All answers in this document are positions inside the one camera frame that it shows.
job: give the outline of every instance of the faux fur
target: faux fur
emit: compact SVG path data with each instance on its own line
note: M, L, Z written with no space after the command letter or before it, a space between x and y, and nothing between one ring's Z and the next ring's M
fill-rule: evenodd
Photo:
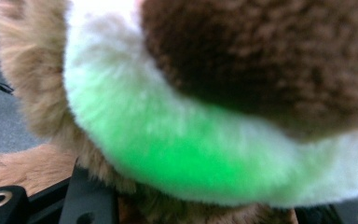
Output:
M262 221L263 214L253 217L248 215L247 208L221 209L215 215L210 212L210 205L175 200L145 186L136 190L133 181L118 175L100 150L75 125L67 108L62 87L66 4L62 0L0 0L0 66L15 88L15 95L21 99L21 111L31 131L52 138L59 150L79 156L79 164L89 168L91 175L121 192L141 195L137 197L136 205L149 223L156 220L163 223L169 223L168 220L170 223L204 220L203 223L211 224L216 220L221 223L292 223L280 215L270 216L271 222L269 215ZM267 206L264 210L274 214Z
M74 164L74 155L63 153L53 145L41 145L21 152L0 154L0 187L19 185L26 189L28 196L32 196L69 177ZM137 208L139 202L144 203L141 207L150 222L139 213ZM259 204L224 213L224 210L218 207L206 208L200 204L180 204L163 195L152 201L134 200L133 196L121 195L118 198L118 206L121 224L156 223L158 220L162 223L179 223L178 220L184 219L182 216L187 216L184 207L191 209L190 212L193 214L191 223L297 224L293 210L275 210ZM161 208L168 210L165 213L166 217L160 216L160 213L164 212Z
M298 143L263 118L173 91L145 48L133 1L74 2L67 20L69 106L124 176L220 205L358 196L358 130Z
M297 137L358 127L358 0L147 0L143 27L181 92Z
M23 186L32 196L71 176L75 159L52 145L0 154L0 187Z

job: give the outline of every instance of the gray floor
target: gray floor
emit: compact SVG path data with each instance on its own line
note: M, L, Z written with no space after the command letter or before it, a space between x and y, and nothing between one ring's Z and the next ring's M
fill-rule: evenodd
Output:
M0 82L5 82L1 74ZM18 105L14 96L0 91L0 152L20 151L45 141L27 131Z

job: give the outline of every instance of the plush toy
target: plush toy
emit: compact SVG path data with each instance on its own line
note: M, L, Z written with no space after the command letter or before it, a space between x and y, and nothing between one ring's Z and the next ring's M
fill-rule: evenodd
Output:
M358 0L0 0L0 65L150 223L358 197Z

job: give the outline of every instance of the fluffy fabric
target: fluffy fabric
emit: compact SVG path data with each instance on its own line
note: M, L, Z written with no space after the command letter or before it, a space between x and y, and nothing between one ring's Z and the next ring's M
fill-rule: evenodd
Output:
M131 193L130 202L135 201L134 206L139 207L148 223L296 223L293 211L280 212L258 204L253 206L260 209L254 210L184 202L146 186L136 188L134 182L118 175L75 125L67 107L62 86L65 9L66 2L61 0L0 0L0 65L6 79L15 87L15 95L21 99L21 110L31 131L52 138L59 150L73 152L91 175L120 192ZM0 175L0 186L16 183L5 176L8 175ZM138 216L129 212L121 217L127 217L128 223L136 223Z
M141 2L0 0L0 64L32 131L129 193L150 223L274 223L267 206L222 204L358 196L358 130L302 144L185 98L143 45Z
M0 187L19 185L26 189L28 196L46 189L53 184L64 180L72 173L75 157L70 153L62 153L53 145L41 145L21 152L0 154ZM165 218L160 217L160 208L152 203L144 206L150 223L163 220L164 223L177 223L184 205L175 200L167 200L161 196L155 201L168 206L177 212L175 217L167 213ZM131 197L121 195L118 198L119 221L121 224L146 223L145 217L138 211L138 202ZM200 204L188 204L192 209L192 223L268 223L268 224L296 224L296 215L293 210L275 210L267 206L254 204L245 208L237 208L230 212L219 207L205 207Z
M147 53L138 10L135 1L75 1L67 16L69 105L124 176L224 205L358 196L358 131L298 143L264 119L185 98Z
M177 90L297 137L358 127L358 0L147 0L142 15Z
M19 185L34 195L71 176L75 159L52 145L0 154L0 187Z

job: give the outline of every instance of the plush toy head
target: plush toy head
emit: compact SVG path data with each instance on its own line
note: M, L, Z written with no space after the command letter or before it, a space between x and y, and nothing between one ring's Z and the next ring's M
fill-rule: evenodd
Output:
M358 196L358 0L0 0L0 63L31 129L119 190Z

